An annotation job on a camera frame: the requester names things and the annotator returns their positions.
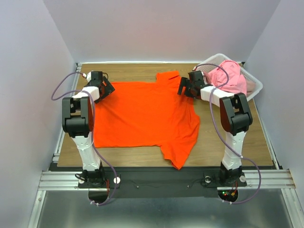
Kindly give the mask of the orange t shirt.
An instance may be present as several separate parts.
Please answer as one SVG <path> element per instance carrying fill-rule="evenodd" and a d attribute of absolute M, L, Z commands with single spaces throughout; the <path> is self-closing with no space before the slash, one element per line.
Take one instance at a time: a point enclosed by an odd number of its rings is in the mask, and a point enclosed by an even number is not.
<path fill-rule="evenodd" d="M 155 82 L 113 82 L 115 91 L 95 105 L 97 148 L 158 146 L 181 169 L 197 142 L 200 118 L 193 99 L 178 94 L 178 71 Z"/>

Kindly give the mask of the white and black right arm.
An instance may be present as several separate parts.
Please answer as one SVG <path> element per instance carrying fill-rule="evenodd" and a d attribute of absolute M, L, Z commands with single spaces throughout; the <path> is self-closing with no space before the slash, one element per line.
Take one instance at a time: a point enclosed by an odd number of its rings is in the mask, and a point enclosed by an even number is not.
<path fill-rule="evenodd" d="M 218 179 L 221 184 L 230 185 L 242 176 L 243 141 L 253 122 L 246 95 L 225 92 L 206 84 L 200 71 L 192 71 L 188 75 L 189 78 L 181 78 L 178 94 L 209 101 L 210 108 L 213 105 L 219 107 L 220 122 L 226 136 L 225 139 L 220 137 L 225 151 Z"/>

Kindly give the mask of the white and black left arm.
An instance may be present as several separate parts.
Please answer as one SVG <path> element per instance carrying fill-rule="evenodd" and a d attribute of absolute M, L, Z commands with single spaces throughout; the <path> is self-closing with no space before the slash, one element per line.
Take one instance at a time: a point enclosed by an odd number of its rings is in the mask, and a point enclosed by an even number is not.
<path fill-rule="evenodd" d="M 82 74 L 87 80 L 83 89 L 62 99 L 62 127 L 75 143 L 82 160 L 82 173 L 76 174 L 79 184 L 89 188 L 109 186 L 100 157 L 94 149 L 95 105 L 115 91 L 108 74 L 91 71 Z"/>

